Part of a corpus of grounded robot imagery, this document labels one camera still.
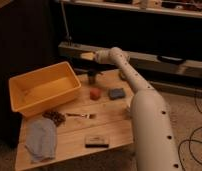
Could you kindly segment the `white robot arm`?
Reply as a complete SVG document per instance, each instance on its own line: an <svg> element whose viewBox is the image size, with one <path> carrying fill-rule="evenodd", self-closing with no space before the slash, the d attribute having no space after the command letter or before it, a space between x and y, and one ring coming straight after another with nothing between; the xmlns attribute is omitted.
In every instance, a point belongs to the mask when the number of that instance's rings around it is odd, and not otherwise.
<svg viewBox="0 0 202 171"><path fill-rule="evenodd" d="M130 104L137 171L183 171L162 95L129 64L118 47L84 52L82 59L112 64L120 69L133 97Z"/></svg>

